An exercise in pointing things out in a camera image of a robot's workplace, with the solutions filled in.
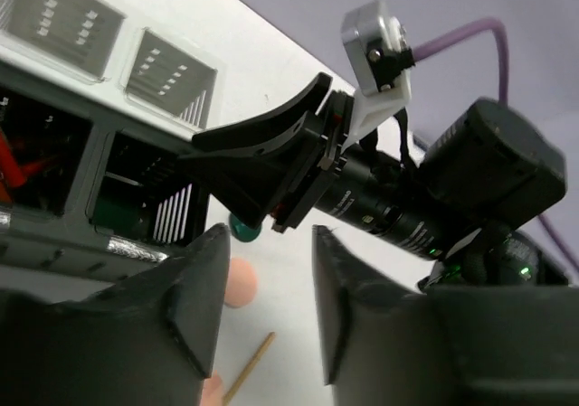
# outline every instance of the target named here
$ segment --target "wooden stick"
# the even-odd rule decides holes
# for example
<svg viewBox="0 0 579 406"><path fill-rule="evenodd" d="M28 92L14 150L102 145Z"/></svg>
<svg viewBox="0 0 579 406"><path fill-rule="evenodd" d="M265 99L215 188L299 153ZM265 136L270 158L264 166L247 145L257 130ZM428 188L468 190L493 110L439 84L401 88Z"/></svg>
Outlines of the wooden stick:
<svg viewBox="0 0 579 406"><path fill-rule="evenodd" d="M253 371L253 368L255 368L255 365L257 365L257 363L263 357L263 354L265 354L267 352L268 348L270 347L270 345L274 339L275 339L275 332L270 332L268 334L268 336L265 337L265 340L263 340L263 343L261 343L260 348L257 349L255 354L253 354L253 357L251 358L251 360L247 363L247 365L245 365L245 368L240 373L237 380L233 383L230 390L223 397L223 405L224 406L227 406L229 404L229 402L232 400L233 396L242 387L243 383L249 377L249 375Z"/></svg>

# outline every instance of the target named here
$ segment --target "screw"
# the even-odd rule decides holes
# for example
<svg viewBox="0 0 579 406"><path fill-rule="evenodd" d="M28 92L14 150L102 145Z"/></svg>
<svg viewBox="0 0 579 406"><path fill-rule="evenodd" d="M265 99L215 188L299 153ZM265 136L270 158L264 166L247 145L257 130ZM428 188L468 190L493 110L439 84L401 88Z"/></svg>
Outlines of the screw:
<svg viewBox="0 0 579 406"><path fill-rule="evenodd" d="M382 53L378 49L373 49L368 52L367 57L370 62L378 62L382 58Z"/></svg>

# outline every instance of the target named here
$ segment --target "green component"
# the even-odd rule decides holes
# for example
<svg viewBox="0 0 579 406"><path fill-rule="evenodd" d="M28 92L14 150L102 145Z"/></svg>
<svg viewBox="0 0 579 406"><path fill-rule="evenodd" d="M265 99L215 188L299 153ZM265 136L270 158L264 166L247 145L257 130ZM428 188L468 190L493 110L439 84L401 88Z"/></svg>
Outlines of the green component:
<svg viewBox="0 0 579 406"><path fill-rule="evenodd" d="M139 220L140 210L113 197L97 200L92 215L92 223L109 228L116 234L127 234Z"/></svg>
<svg viewBox="0 0 579 406"><path fill-rule="evenodd" d="M261 225L254 230L241 222L233 214L229 214L229 228L232 230L232 236L238 241L248 243L258 238L261 233Z"/></svg>

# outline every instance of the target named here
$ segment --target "ventilation grille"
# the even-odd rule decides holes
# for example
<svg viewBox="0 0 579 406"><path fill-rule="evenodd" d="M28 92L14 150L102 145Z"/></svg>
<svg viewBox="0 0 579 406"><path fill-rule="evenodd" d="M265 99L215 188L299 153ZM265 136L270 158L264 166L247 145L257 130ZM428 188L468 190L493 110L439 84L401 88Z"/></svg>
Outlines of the ventilation grille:
<svg viewBox="0 0 579 406"><path fill-rule="evenodd" d="M190 184L158 205L153 231L155 241L168 244L185 238L192 191Z"/></svg>
<svg viewBox="0 0 579 406"><path fill-rule="evenodd" d="M97 0L0 0L10 34L101 77L124 16Z"/></svg>
<svg viewBox="0 0 579 406"><path fill-rule="evenodd" d="M154 196L175 175L175 162L173 155L159 148L117 134L110 152L107 172L116 176L113 178L122 176L125 183L133 182L133 185L146 187L151 196Z"/></svg>
<svg viewBox="0 0 579 406"><path fill-rule="evenodd" d="M185 123L205 127L215 70L145 31L127 93Z"/></svg>

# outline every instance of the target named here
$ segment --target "camera lens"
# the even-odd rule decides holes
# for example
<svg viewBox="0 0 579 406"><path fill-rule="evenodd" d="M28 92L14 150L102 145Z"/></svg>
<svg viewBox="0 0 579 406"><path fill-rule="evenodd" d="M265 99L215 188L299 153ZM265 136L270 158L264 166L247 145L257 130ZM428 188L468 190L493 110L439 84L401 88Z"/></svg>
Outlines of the camera lens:
<svg viewBox="0 0 579 406"><path fill-rule="evenodd" d="M466 222L433 200L400 168L376 177L379 166L359 146L350 147L339 178L316 203L322 212L432 260L461 237Z"/></svg>

